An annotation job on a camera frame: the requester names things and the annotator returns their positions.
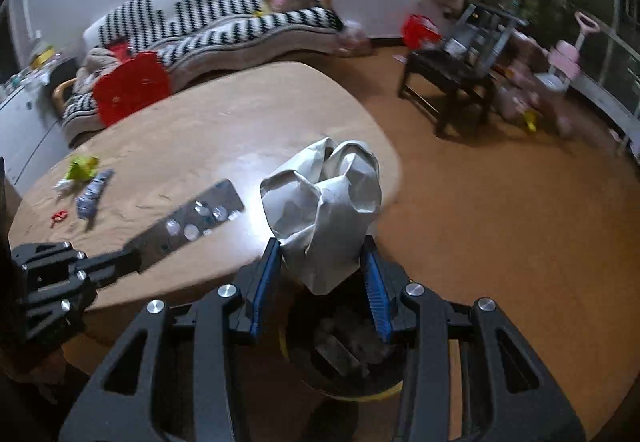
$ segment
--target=plastic bag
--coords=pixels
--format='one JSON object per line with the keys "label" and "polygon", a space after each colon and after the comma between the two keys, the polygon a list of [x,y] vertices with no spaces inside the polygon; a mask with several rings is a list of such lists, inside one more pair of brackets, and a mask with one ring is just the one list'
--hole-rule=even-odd
{"label": "plastic bag", "polygon": [[371,54],[371,40],[364,28],[358,22],[352,20],[346,20],[342,24],[344,27],[338,33],[336,55],[350,58]]}
{"label": "plastic bag", "polygon": [[382,203],[378,160],[360,141],[307,146],[260,184],[262,207],[289,274],[324,295],[358,268]]}
{"label": "plastic bag", "polygon": [[437,44],[442,36],[433,21],[422,15],[409,15],[402,25],[404,44],[413,49]]}

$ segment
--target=oval table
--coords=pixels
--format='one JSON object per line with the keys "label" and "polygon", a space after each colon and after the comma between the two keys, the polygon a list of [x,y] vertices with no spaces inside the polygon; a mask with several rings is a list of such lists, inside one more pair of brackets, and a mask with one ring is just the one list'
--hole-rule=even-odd
{"label": "oval table", "polygon": [[[141,275],[98,291],[84,314],[86,332],[65,345],[71,364],[91,373],[146,301],[183,303],[201,297],[259,258],[273,235],[260,181],[323,137],[366,142],[380,163],[383,205],[397,191],[395,150],[367,111],[338,83],[302,63],[274,63],[212,80],[118,122],[76,149],[115,174],[95,224],[76,216],[74,197],[57,199],[60,161],[28,191],[10,230],[12,246],[71,241],[89,256],[114,251],[217,181],[228,178],[246,210],[211,235],[172,253]],[[50,228],[50,216],[69,217]]]}

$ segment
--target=zigzag pattern cushion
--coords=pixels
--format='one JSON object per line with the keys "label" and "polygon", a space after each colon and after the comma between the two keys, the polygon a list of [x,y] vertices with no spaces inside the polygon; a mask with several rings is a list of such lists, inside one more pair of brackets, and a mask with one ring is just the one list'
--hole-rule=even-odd
{"label": "zigzag pattern cushion", "polygon": [[314,7],[288,13],[236,19],[228,24],[199,32],[158,49],[158,58],[169,70],[194,51],[225,50],[244,47],[254,40],[263,40],[280,31],[304,29],[309,32],[335,32],[342,23],[334,12]]}
{"label": "zigzag pattern cushion", "polygon": [[[82,37],[86,51],[121,38],[134,53],[155,50],[174,90],[208,70],[255,66],[300,48],[331,53],[337,47],[342,23],[330,10],[253,16],[260,9],[260,0],[129,0]],[[62,128],[69,144],[104,128],[92,93],[69,101]]]}
{"label": "zigzag pattern cushion", "polygon": [[84,43],[89,51],[127,38],[138,53],[260,8],[260,0],[129,0],[88,28]]}
{"label": "zigzag pattern cushion", "polygon": [[65,127],[68,122],[74,117],[84,115],[89,117],[98,113],[98,105],[95,102],[92,92],[86,94],[74,96],[72,100],[69,100],[65,112],[62,114],[62,126]]}

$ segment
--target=red plastic object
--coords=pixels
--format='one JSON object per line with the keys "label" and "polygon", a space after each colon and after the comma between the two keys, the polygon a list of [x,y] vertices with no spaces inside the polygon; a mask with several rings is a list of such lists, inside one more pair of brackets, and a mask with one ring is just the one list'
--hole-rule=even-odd
{"label": "red plastic object", "polygon": [[422,42],[439,42],[442,36],[430,29],[428,25],[437,29],[430,18],[422,15],[409,15],[402,25],[404,44],[409,48],[420,48]]}
{"label": "red plastic object", "polygon": [[100,118],[108,127],[170,94],[169,76],[152,51],[140,52],[94,86]]}
{"label": "red plastic object", "polygon": [[120,60],[121,63],[129,61],[132,58],[129,51],[129,40],[127,40],[126,38],[108,44],[106,45],[106,48],[111,50],[111,52],[113,52],[115,57]]}
{"label": "red plastic object", "polygon": [[62,222],[62,220],[66,219],[68,216],[69,213],[66,211],[66,209],[53,213],[53,215],[51,215],[51,227],[53,227],[58,222]]}

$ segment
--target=white cabinet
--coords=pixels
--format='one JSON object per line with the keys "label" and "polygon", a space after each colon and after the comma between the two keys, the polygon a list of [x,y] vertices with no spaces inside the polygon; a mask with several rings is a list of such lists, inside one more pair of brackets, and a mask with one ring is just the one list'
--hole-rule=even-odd
{"label": "white cabinet", "polygon": [[23,87],[0,103],[0,157],[20,196],[69,153],[52,103]]}

